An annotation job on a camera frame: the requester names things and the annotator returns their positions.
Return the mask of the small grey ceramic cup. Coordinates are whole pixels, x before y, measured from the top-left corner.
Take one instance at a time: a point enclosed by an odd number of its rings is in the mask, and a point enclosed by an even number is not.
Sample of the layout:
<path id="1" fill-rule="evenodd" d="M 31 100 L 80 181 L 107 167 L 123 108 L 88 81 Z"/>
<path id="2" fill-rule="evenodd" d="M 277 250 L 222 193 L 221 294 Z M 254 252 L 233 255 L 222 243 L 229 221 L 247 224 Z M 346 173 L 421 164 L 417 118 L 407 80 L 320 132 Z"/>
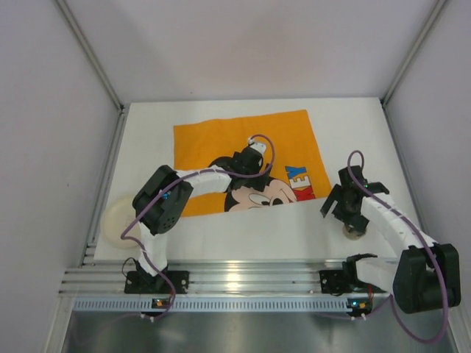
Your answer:
<path id="1" fill-rule="evenodd" d="M 343 226 L 342 232 L 344 236 L 349 240 L 360 240 L 363 236 L 365 236 L 364 232 L 355 231 L 353 228 Z"/>

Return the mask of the orange cartoon mouse placemat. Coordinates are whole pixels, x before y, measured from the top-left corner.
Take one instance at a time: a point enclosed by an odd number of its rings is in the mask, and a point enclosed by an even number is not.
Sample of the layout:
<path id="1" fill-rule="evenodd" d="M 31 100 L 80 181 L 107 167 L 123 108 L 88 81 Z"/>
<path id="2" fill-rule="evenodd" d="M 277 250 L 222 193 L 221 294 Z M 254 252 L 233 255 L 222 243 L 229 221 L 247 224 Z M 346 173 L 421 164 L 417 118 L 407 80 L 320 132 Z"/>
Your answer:
<path id="1" fill-rule="evenodd" d="M 174 168 L 206 168 L 219 157 L 241 151 L 253 135 L 265 135 L 274 145 L 264 157 L 275 162 L 265 190 L 242 187 L 196 196 L 188 201 L 183 216 L 271 207 L 330 194 L 330 181 L 306 110 L 175 126 Z"/>

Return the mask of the cream round plate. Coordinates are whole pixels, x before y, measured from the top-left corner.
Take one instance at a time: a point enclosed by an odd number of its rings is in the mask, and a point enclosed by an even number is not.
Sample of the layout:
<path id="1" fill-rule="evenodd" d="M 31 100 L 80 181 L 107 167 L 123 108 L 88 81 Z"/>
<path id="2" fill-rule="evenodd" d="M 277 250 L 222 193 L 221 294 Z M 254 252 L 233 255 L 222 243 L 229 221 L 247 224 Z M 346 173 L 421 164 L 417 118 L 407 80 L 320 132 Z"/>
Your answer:
<path id="1" fill-rule="evenodd" d="M 138 244 L 129 239 L 121 239 L 121 234 L 135 219 L 132 207 L 133 197 L 122 196 L 111 202 L 105 209 L 100 223 L 100 236 L 117 249 L 131 249 Z"/>

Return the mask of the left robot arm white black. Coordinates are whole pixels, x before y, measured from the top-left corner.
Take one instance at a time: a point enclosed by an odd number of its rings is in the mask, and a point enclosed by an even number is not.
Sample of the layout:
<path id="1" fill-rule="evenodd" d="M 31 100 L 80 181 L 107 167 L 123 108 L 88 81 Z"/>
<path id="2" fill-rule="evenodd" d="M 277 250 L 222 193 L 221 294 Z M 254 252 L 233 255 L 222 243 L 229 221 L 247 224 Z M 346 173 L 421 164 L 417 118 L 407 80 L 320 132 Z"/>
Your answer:
<path id="1" fill-rule="evenodd" d="M 250 141 L 231 157 L 220 157 L 209 167 L 180 171 L 162 165 L 138 191 L 132 208 L 141 239 L 138 270 L 155 278 L 168 265 L 169 232 L 192 198 L 213 193 L 230 193 L 242 187 L 262 191 L 268 183 L 270 164 L 264 164 L 266 144 Z"/>

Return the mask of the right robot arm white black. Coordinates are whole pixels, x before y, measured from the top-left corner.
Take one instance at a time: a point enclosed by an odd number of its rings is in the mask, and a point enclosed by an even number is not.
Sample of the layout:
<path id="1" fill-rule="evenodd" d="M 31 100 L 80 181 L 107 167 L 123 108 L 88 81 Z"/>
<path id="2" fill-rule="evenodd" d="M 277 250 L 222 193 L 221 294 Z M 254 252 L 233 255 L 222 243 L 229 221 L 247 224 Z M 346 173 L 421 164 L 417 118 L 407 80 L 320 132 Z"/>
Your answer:
<path id="1" fill-rule="evenodd" d="M 323 270 L 323 293 L 340 296 L 368 286 L 390 293 L 407 314 L 461 304 L 459 255 L 451 244 L 439 244 L 419 230 L 394 205 L 380 182 L 368 182 L 361 166 L 339 170 L 340 182 L 322 205 L 344 230 L 359 238 L 372 227 L 389 243 L 395 261 L 376 254 L 350 255 L 339 270 Z"/>

